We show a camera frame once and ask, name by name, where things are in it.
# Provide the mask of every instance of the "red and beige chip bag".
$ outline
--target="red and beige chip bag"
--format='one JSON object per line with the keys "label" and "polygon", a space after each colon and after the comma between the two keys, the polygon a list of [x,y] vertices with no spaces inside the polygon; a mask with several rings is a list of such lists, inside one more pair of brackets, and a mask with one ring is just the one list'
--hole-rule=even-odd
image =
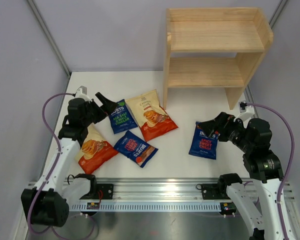
{"label": "red and beige chip bag", "polygon": [[178,128],[160,107],[157,90],[126,99],[125,102],[131,109],[146,142]]}
{"label": "red and beige chip bag", "polygon": [[101,136],[92,123],[88,126],[88,135],[74,159],[86,174],[92,174],[117,154],[118,152]]}

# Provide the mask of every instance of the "white table surface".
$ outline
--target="white table surface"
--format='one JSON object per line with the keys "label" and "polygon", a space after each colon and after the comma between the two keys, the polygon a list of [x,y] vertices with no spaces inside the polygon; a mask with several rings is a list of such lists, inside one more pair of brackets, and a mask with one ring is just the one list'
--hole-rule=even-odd
{"label": "white table surface", "polygon": [[[95,93],[101,92],[112,101],[128,99],[153,89],[157,89],[162,103],[162,71],[113,71],[113,72],[73,72],[67,92],[75,93],[80,86],[87,87],[87,94],[99,100]],[[62,126],[67,114],[68,101],[65,96],[55,132]],[[208,121],[220,112],[238,115],[239,108],[229,110],[224,88],[170,88],[168,90],[167,113],[178,125],[178,129],[150,140],[148,143],[158,148],[154,157],[140,168],[136,163],[119,153],[105,162],[94,174],[98,178],[218,178],[222,174],[238,173],[242,178],[249,174],[243,164],[243,153],[230,142],[218,142],[217,159],[201,158],[189,155],[189,149],[195,131],[196,121]],[[96,124],[96,129],[113,146],[125,133],[113,134],[108,118]],[[132,133],[143,139],[139,128]],[[52,142],[45,166],[57,147]],[[69,174],[83,173],[74,159]]]}

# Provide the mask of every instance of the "blue snack bag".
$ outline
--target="blue snack bag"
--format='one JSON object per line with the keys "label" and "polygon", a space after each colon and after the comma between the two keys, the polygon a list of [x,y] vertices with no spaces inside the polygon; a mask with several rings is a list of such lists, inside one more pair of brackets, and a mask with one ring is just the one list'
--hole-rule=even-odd
{"label": "blue snack bag", "polygon": [[113,147],[119,153],[134,161],[141,168],[155,155],[157,148],[143,141],[130,131],[120,138]]}
{"label": "blue snack bag", "polygon": [[189,155],[207,159],[217,159],[219,135],[215,133],[212,137],[207,137],[198,124],[200,124],[199,121],[195,122],[194,136]]}
{"label": "blue snack bag", "polygon": [[109,115],[113,133],[118,134],[138,127],[127,108],[125,100],[122,99],[117,103],[119,106]]}

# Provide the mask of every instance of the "wooden shelf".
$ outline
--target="wooden shelf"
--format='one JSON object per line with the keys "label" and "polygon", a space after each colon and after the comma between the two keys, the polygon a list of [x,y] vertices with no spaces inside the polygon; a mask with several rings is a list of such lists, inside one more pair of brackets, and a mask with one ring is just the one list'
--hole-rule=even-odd
{"label": "wooden shelf", "polygon": [[[269,47],[273,32],[257,7],[168,8],[163,108],[168,88],[224,87],[232,110]],[[229,57],[171,57],[171,53],[237,53]]]}
{"label": "wooden shelf", "polygon": [[171,52],[252,53],[265,50],[251,21],[172,21]]}
{"label": "wooden shelf", "polygon": [[243,87],[234,57],[172,57],[168,87]]}

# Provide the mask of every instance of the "snack bag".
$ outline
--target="snack bag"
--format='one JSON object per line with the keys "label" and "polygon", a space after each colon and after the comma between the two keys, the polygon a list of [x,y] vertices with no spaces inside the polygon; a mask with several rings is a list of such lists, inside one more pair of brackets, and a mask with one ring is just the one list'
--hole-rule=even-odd
{"label": "snack bag", "polygon": [[113,133],[118,134],[138,127],[126,106],[125,100],[122,99],[117,103],[119,106],[111,113],[111,115],[109,115]]}
{"label": "snack bag", "polygon": [[207,137],[198,124],[200,124],[199,121],[195,122],[194,136],[189,155],[206,159],[217,159],[219,135],[215,133],[212,137]]}
{"label": "snack bag", "polygon": [[178,128],[160,107],[157,90],[127,99],[126,104],[131,109],[146,142]]}
{"label": "snack bag", "polygon": [[88,126],[88,135],[74,159],[86,174],[92,174],[117,154],[118,152],[101,136],[92,123]]}
{"label": "snack bag", "polygon": [[157,148],[149,145],[129,130],[114,145],[114,149],[134,161],[141,168],[155,155]]}

